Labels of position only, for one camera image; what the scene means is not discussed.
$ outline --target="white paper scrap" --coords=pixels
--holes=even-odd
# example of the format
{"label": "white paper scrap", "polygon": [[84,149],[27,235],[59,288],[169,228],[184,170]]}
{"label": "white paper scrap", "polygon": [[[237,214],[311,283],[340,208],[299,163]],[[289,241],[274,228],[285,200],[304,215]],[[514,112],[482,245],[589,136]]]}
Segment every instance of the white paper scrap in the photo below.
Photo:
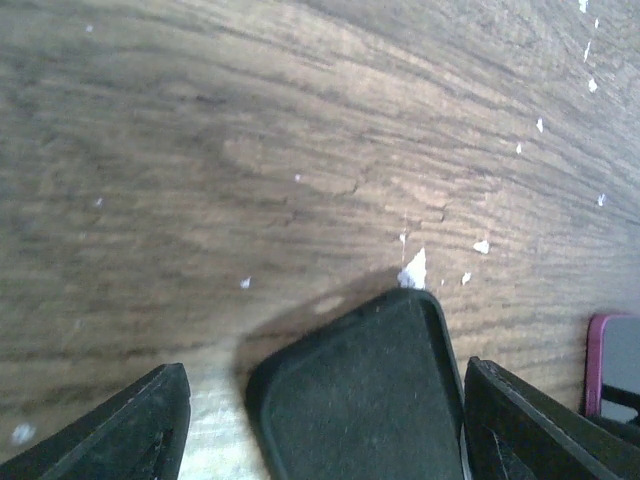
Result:
{"label": "white paper scrap", "polygon": [[427,256],[424,247],[413,257],[398,274],[398,283],[402,288],[424,290],[427,287]]}
{"label": "white paper scrap", "polygon": [[491,245],[489,245],[489,242],[487,242],[486,240],[483,240],[481,242],[476,242],[473,244],[473,249],[476,252],[480,252],[483,255],[486,255],[489,253],[489,250],[491,250]]}
{"label": "white paper scrap", "polygon": [[584,49],[584,62],[587,62],[587,58],[589,58],[589,51],[591,50],[591,40],[587,42],[587,48]]}
{"label": "white paper scrap", "polygon": [[30,442],[36,434],[36,427],[28,423],[21,423],[11,434],[12,445],[24,445]]}

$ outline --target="pink phone case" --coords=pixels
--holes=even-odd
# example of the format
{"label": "pink phone case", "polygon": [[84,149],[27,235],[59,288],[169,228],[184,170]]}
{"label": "pink phone case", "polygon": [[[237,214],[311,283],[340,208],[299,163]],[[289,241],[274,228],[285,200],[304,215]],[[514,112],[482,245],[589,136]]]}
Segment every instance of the pink phone case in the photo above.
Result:
{"label": "pink phone case", "polygon": [[604,330],[611,318],[626,317],[628,315],[614,313],[609,315],[595,315],[589,322],[587,335],[587,368],[585,372],[584,414],[599,415],[602,395],[602,345]]}

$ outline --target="pink phone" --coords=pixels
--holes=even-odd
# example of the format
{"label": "pink phone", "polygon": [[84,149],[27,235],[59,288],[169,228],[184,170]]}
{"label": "pink phone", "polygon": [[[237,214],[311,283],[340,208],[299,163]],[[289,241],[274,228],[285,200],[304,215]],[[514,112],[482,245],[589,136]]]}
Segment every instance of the pink phone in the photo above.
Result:
{"label": "pink phone", "polygon": [[640,316],[596,315],[589,323],[586,416],[629,422],[640,401]]}

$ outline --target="black plastic edge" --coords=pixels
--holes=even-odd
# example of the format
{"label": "black plastic edge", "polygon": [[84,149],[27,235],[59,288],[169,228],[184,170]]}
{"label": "black plastic edge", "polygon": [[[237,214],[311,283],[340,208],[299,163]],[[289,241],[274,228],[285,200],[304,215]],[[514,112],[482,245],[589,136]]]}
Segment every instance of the black plastic edge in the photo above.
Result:
{"label": "black plastic edge", "polygon": [[[492,458],[488,449],[494,445],[493,442],[482,441],[478,434],[480,428],[495,431],[494,435],[497,434],[501,440],[517,444],[510,448],[536,478],[558,478],[562,470],[566,478],[635,478],[624,475],[619,477],[609,466],[596,459],[593,452],[587,451],[580,441],[573,438],[575,432],[564,431],[547,413],[533,406],[528,395],[535,392],[545,398],[547,406],[553,404],[561,409],[565,407],[500,365],[471,357],[465,380],[466,425],[470,427],[468,433],[471,433],[469,440],[473,447],[474,475],[478,479],[497,478],[490,472],[500,466],[498,463],[488,463]],[[576,420],[583,420],[583,428],[590,428],[590,422],[584,417],[568,409],[566,411],[575,416]],[[522,430],[527,430],[526,436],[521,433]],[[621,453],[626,448],[634,448],[630,444],[624,445],[624,442],[613,436],[607,440],[609,441],[610,446],[618,448]]]}
{"label": "black plastic edge", "polygon": [[130,478],[136,454],[171,431],[161,478],[178,477],[190,420],[189,383],[182,364],[161,365],[58,433],[0,465],[2,479]]}

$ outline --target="wooden table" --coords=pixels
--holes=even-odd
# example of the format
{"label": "wooden table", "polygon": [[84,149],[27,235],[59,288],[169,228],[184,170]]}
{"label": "wooden table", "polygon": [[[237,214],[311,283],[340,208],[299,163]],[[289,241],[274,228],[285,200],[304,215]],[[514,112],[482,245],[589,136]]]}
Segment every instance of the wooden table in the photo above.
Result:
{"label": "wooden table", "polygon": [[394,285],[403,232],[461,372],[490,358],[576,408],[588,317],[640,309],[639,19],[613,0],[2,2],[0,460],[183,362],[181,478],[265,478],[247,372]]}

